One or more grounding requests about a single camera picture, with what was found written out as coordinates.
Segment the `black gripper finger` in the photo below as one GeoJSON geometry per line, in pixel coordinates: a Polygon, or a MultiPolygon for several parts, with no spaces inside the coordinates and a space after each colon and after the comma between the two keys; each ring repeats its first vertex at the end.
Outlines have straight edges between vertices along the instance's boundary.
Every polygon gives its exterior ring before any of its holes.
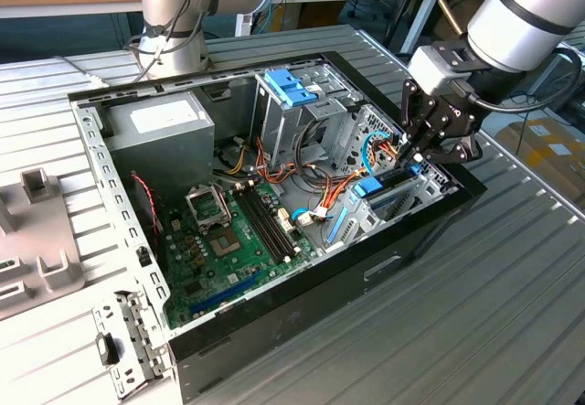
{"type": "Polygon", "coordinates": [[[399,125],[402,129],[397,158],[407,165],[415,155],[434,161],[440,152],[438,125],[440,97],[427,94],[414,79],[403,82],[399,125]]]}
{"type": "Polygon", "coordinates": [[[447,138],[436,135],[432,140],[419,141],[414,145],[414,150],[427,162],[442,165],[465,164],[483,156],[483,149],[474,133],[447,138]]]}

